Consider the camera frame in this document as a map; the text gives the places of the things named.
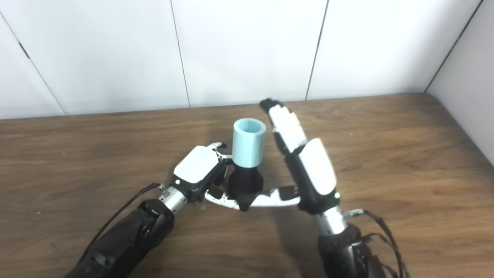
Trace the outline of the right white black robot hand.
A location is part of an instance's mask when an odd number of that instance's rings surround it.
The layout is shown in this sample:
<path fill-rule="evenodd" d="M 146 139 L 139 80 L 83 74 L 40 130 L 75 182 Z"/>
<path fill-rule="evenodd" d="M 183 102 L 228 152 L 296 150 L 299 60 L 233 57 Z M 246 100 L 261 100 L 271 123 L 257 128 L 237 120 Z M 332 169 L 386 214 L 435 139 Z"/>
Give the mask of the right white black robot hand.
<path fill-rule="evenodd" d="M 281 102 L 267 98 L 259 106 L 298 188 L 300 210 L 316 215 L 337 206 L 335 169 L 322 140 L 308 139 L 296 114 Z"/>

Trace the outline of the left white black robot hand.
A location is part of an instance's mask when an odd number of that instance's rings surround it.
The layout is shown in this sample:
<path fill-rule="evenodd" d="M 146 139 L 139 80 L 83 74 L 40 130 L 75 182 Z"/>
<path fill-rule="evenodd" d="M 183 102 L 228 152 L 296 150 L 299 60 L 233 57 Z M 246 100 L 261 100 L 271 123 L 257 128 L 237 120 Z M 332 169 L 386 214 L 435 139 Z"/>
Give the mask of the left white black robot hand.
<path fill-rule="evenodd" d="M 196 146 L 178 163 L 168 189 L 162 194 L 162 203 L 173 214 L 188 203 L 201 206 L 205 201 L 239 210 L 237 202 L 229 200 L 226 193 L 218 189 L 233 164 L 231 155 L 218 152 L 224 147 L 221 142 Z"/>

